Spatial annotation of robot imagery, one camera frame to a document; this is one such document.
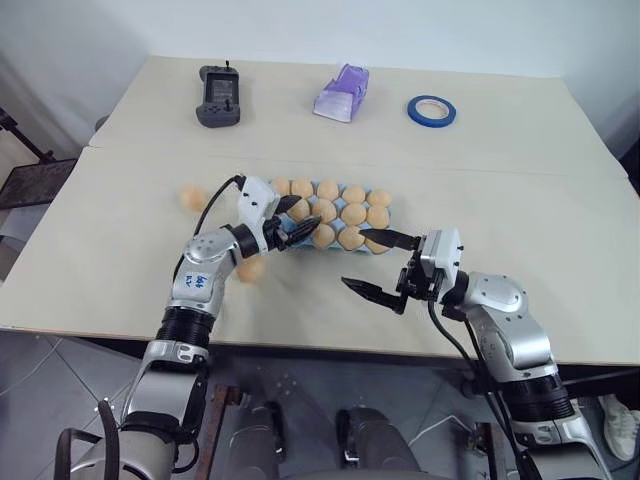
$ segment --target blue egg carton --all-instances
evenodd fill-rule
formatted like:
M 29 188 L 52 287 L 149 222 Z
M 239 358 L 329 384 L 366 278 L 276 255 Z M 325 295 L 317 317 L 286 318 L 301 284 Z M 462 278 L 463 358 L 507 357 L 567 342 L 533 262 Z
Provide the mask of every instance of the blue egg carton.
M 311 182 L 311 184 L 313 185 L 313 195 L 310 196 L 309 198 L 307 198 L 306 200 L 309 202 L 309 205 L 311 206 L 311 208 L 313 208 L 313 204 L 318 200 L 318 196 L 316 195 L 315 192 L 317 192 L 318 190 L 318 184 L 320 182 Z M 337 217 L 335 220 L 329 222 L 327 225 L 329 225 L 331 228 L 333 228 L 333 231 L 336 232 L 336 240 L 332 243 L 329 244 L 329 246 L 327 248 L 338 248 L 340 250 L 344 250 L 345 252 L 362 252 L 362 253 L 368 253 L 368 254 L 372 254 L 373 252 L 371 252 L 371 250 L 369 250 L 369 248 L 363 243 L 362 245 L 360 245 L 358 248 L 354 249 L 354 250 L 345 250 L 344 248 L 342 248 L 342 245 L 340 245 L 340 243 L 338 242 L 338 234 L 345 228 L 347 227 L 347 224 L 344 223 L 341 219 L 340 219 L 340 214 L 342 213 L 342 209 L 344 207 L 347 206 L 347 202 L 345 202 L 342 199 L 342 192 L 344 192 L 345 188 L 347 188 L 349 185 L 345 185 L 342 183 L 338 184 L 338 191 L 340 192 L 340 195 L 338 196 L 338 198 L 336 198 L 332 203 L 335 205 L 336 207 L 336 212 L 337 212 Z M 365 192 L 365 201 L 362 202 L 362 205 L 368 210 L 370 205 L 369 202 L 367 202 L 366 197 L 369 195 L 369 193 L 371 192 L 371 190 L 373 190 L 372 188 L 369 187 L 362 187 L 364 192 Z M 391 208 L 387 207 L 387 211 L 389 212 L 389 224 L 391 224 Z M 296 222 L 286 213 L 282 213 L 280 214 L 280 219 L 282 220 L 282 226 L 284 228 L 285 231 L 291 231 L 295 228 Z M 360 228 L 361 230 L 367 229 L 367 228 L 371 228 L 371 225 L 369 225 L 367 222 L 363 222 L 360 225 L 357 225 L 358 228 Z M 312 240 L 312 236 L 309 236 L 307 238 L 305 238 L 304 240 L 302 240 L 301 242 L 296 243 L 295 245 L 293 245 L 294 247 L 313 247 L 313 248 L 318 248 L 313 244 L 313 240 Z

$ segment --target tape roll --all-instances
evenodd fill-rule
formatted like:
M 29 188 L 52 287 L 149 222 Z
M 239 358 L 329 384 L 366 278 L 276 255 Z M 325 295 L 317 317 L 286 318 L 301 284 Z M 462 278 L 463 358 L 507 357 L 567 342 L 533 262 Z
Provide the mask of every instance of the tape roll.
M 437 106 L 444 112 L 444 117 L 425 117 L 420 112 L 418 112 L 418 105 L 421 103 L 430 103 Z M 451 122 L 453 122 L 454 118 L 456 118 L 456 107 L 454 107 L 451 102 L 448 102 L 444 98 L 434 97 L 433 95 L 420 95 L 411 99 L 409 105 L 407 105 L 407 113 L 409 114 L 411 120 L 419 123 L 420 125 L 431 128 L 441 128 L 446 127 Z

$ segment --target table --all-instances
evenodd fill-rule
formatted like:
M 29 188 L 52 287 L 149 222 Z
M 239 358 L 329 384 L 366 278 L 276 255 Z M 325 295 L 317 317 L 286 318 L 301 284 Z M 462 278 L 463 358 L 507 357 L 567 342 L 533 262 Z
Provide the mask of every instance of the table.
M 389 109 L 389 116 L 375 118 L 371 111 L 363 110 L 355 123 L 342 125 L 315 117 L 308 110 L 303 115 L 302 110 L 285 102 L 277 113 L 281 126 L 289 128 L 296 120 L 300 126 L 295 134 L 281 132 L 276 151 L 271 135 L 278 129 L 262 120 L 270 108 L 260 100 L 260 92 L 267 86 L 260 86 L 258 78 L 268 76 L 248 75 L 275 67 L 250 63 L 238 65 L 241 75 L 247 72 L 242 78 L 248 83 L 241 88 L 248 93 L 242 96 L 242 101 L 248 102 L 243 104 L 243 115 L 245 111 L 248 115 L 237 127 L 204 129 L 194 123 L 191 107 L 195 103 L 187 112 L 179 111 L 179 102 L 169 100 L 166 107 L 176 115 L 157 117 L 154 111 L 140 126 L 140 138 L 127 135 L 140 112 L 149 106 L 151 96 L 161 99 L 162 88 L 178 76 L 176 72 L 200 63 L 152 58 L 143 68 L 105 130 L 84 149 L 72 176 L 0 288 L 1 324 L 59 334 L 151 338 L 160 325 L 171 272 L 196 221 L 196 215 L 179 204 L 182 186 L 198 184 L 213 192 L 237 172 L 265 178 L 331 176 L 344 183 L 393 192 L 392 223 L 399 230 L 420 234 L 429 228 L 457 226 L 466 247 L 463 268 L 504 273 L 524 285 L 531 312 L 549 333 L 559 362 L 640 364 L 637 197 L 617 163 L 603 153 L 591 127 L 581 123 L 586 120 L 575 111 L 575 103 L 557 80 L 498 77 L 496 81 L 505 85 L 511 80 L 514 85 L 523 82 L 531 88 L 532 96 L 538 82 L 547 94 L 555 92 L 566 107 L 561 123 L 566 124 L 571 137 L 567 143 L 573 145 L 554 144 L 551 148 L 553 142 L 542 134 L 547 134 L 542 123 L 538 125 L 541 130 L 527 133 L 513 126 L 518 122 L 502 122 L 501 128 L 517 130 L 514 135 L 522 144 L 514 146 L 505 140 L 508 136 L 503 136 L 501 144 L 487 140 L 496 151 L 502 149 L 498 158 L 489 155 L 489 150 L 471 155 L 469 145 L 481 141 L 471 126 L 458 129 L 459 124 L 454 123 L 439 130 L 450 137 L 447 146 L 432 130 L 411 123 L 396 125 L 394 122 L 404 122 L 402 109 L 398 107 L 394 116 L 382 101 L 396 95 L 396 90 L 380 87 L 376 100 L 373 83 L 363 109 L 378 102 Z M 142 88 L 145 72 L 157 72 L 161 67 L 167 75 L 158 77 L 155 84 L 149 82 L 148 89 Z M 287 68 L 307 72 L 306 82 L 315 79 L 320 83 L 331 70 L 326 66 Z M 416 85 L 440 75 L 457 78 L 457 74 L 392 72 L 398 82 Z M 422 80 L 407 80 L 414 75 Z M 272 90 L 283 102 L 289 97 L 277 94 L 275 84 L 289 78 L 274 79 Z M 292 88 L 298 80 L 291 80 Z M 471 79 L 465 81 L 473 85 Z M 490 80 L 483 81 L 489 95 Z M 445 84 L 443 80 L 448 97 L 456 98 L 454 103 L 464 104 L 464 99 L 473 98 Z M 199 85 L 196 82 L 191 87 L 195 96 Z M 499 109 L 506 109 L 507 103 L 518 108 L 522 103 L 535 105 L 526 96 L 516 101 L 514 90 L 516 87 L 509 90 L 512 98 L 505 103 L 494 94 Z M 469 121 L 467 115 L 475 115 L 469 105 L 460 110 L 460 123 Z M 529 118 L 540 119 L 539 115 Z M 487 118 L 497 121 L 492 115 Z M 360 119 L 374 132 L 367 143 Z M 396 143 L 379 140 L 376 133 L 384 125 L 394 132 Z M 319 137 L 306 131 L 312 128 Z M 489 131 L 486 124 L 478 128 Z M 354 137 L 344 129 L 354 132 Z M 224 132 L 234 140 L 225 140 Z M 431 145 L 423 135 L 443 149 L 416 158 L 420 148 Z M 291 140 L 291 149 L 285 137 Z M 358 153 L 355 137 L 369 156 Z M 406 138 L 405 148 L 391 160 L 388 153 L 394 144 L 400 148 L 401 138 Z M 560 136 L 553 138 L 556 143 L 560 140 Z M 313 148 L 308 147 L 302 156 L 296 149 L 301 149 L 305 140 Z M 253 141 L 262 148 L 256 157 L 252 156 L 257 152 Z M 594 150 L 586 152 L 583 143 L 594 145 Z M 378 144 L 380 154 L 376 153 Z M 547 155 L 535 163 L 529 148 L 538 155 L 547 150 Z M 509 162 L 509 155 L 519 149 L 523 156 Z M 557 149 L 566 155 L 574 153 L 563 159 L 554 155 Z M 571 165 L 580 162 L 584 168 L 572 173 Z M 236 195 L 230 191 L 221 198 L 205 228 L 235 221 Z M 234 277 L 228 280 L 212 341 L 218 345 L 457 357 L 418 302 L 410 302 L 405 315 L 399 317 L 360 299 L 339 280 L 341 275 L 363 278 L 392 290 L 406 260 L 407 253 L 402 251 L 380 256 L 302 249 L 273 253 L 267 257 L 267 272 L 258 285 L 242 284 Z M 459 324 L 449 321 L 447 326 L 471 348 Z

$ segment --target shoe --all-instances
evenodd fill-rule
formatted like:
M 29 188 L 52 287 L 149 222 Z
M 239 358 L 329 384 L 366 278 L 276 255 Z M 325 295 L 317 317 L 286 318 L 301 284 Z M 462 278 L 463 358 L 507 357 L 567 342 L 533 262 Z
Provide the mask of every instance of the shoe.
M 615 395 L 598 397 L 598 401 L 604 411 L 604 438 L 609 449 L 620 460 L 631 460 L 636 450 L 640 412 L 632 413 Z

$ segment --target egg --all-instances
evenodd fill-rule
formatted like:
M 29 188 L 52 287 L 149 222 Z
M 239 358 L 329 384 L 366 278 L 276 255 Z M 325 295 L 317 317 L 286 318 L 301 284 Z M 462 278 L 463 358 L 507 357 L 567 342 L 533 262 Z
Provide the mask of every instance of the egg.
M 364 189 L 358 185 L 351 185 L 342 192 L 342 199 L 347 203 L 362 203 L 364 196 Z
M 302 198 L 309 198 L 313 195 L 313 185 L 308 178 L 296 178 L 291 182 L 291 194 L 300 195 Z
M 311 213 L 314 215 L 320 215 L 320 221 L 322 223 L 329 223 L 338 216 L 336 212 L 336 206 L 329 200 L 319 198 L 311 207 Z
M 345 250 L 355 250 L 364 243 L 358 227 L 345 227 L 338 234 L 338 242 Z
M 352 203 L 342 209 L 340 218 L 347 225 L 360 225 L 367 218 L 367 209 L 360 203 Z
M 373 253 L 375 255 L 380 255 L 381 253 L 384 253 L 387 250 L 389 250 L 389 247 L 385 247 L 384 245 L 380 245 L 379 243 L 376 243 L 376 242 L 374 242 L 373 240 L 371 240 L 369 238 L 365 238 L 364 244 L 366 245 L 366 247 L 369 250 L 371 250 L 371 253 Z
M 367 195 L 367 202 L 369 205 L 388 207 L 391 205 L 391 194 L 385 190 L 374 190 Z
M 276 177 L 271 180 L 271 186 L 280 194 L 281 197 L 291 193 L 291 182 L 285 177 Z
M 326 178 L 318 184 L 318 188 L 316 190 L 316 195 L 318 198 L 324 198 L 333 202 L 336 198 L 340 196 L 340 190 L 338 189 L 338 184 L 335 180 L 330 178 Z
M 304 199 L 298 200 L 296 204 L 287 211 L 287 214 L 293 218 L 295 222 L 301 222 L 307 218 L 310 213 L 309 202 Z
M 195 185 L 187 185 L 180 191 L 180 202 L 187 210 L 202 212 L 207 206 L 207 194 Z
M 242 261 L 236 267 L 238 279 L 244 283 L 255 283 L 264 275 L 266 263 L 264 257 L 254 255 Z
M 336 232 L 329 225 L 320 224 L 313 232 L 313 244 L 318 248 L 327 248 L 336 239 Z
M 369 207 L 367 223 L 373 228 L 387 228 L 389 226 L 389 211 L 380 205 Z

